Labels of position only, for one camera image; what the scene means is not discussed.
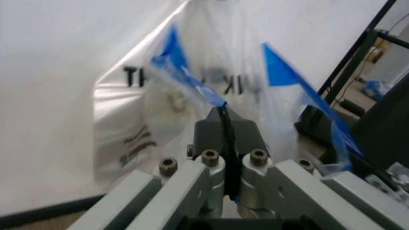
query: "black cable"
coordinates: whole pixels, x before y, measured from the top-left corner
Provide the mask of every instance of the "black cable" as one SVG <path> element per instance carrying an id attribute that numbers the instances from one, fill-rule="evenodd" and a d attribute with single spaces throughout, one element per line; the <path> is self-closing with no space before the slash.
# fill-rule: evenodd
<path id="1" fill-rule="evenodd" d="M 390 32 L 395 28 L 395 26 L 397 26 L 401 21 L 403 21 L 403 20 L 404 20 L 406 17 L 408 17 L 408 16 L 409 16 L 409 13 L 405 14 L 405 16 L 403 16 L 402 18 L 400 18 L 400 19 L 388 30 L 388 33 L 390 33 Z M 385 41 L 385 39 L 382 39 L 382 41 L 379 43 L 379 45 L 378 45 L 377 47 L 375 47 L 375 49 L 373 49 L 373 50 L 368 54 L 368 56 L 370 56 L 371 54 L 373 54 L 373 53 L 375 52 L 375 50 L 377 50 L 377 49 L 382 45 L 382 43 L 383 43 L 384 41 Z M 355 80 L 357 80 L 358 77 L 361 75 L 362 71 L 363 71 L 364 68 L 365 68 L 365 64 L 367 63 L 367 61 L 368 61 L 368 59 L 366 59 L 366 60 L 364 61 L 364 64 L 362 65 L 362 68 L 361 68 L 361 70 L 359 71 L 359 73 L 358 73 L 358 74 L 356 75 L 356 77 L 355 77 L 351 82 L 349 82 L 348 85 L 345 87 L 344 91 L 342 92 L 341 97 L 340 97 L 339 99 L 336 99 L 336 98 L 335 98 L 335 103 L 332 105 L 332 108 L 334 108 L 334 106 L 335 106 L 336 103 L 339 103 L 339 102 L 341 101 L 341 99 L 344 97 L 345 92 L 347 91 L 348 87 L 352 84 L 352 82 L 354 82 Z"/>

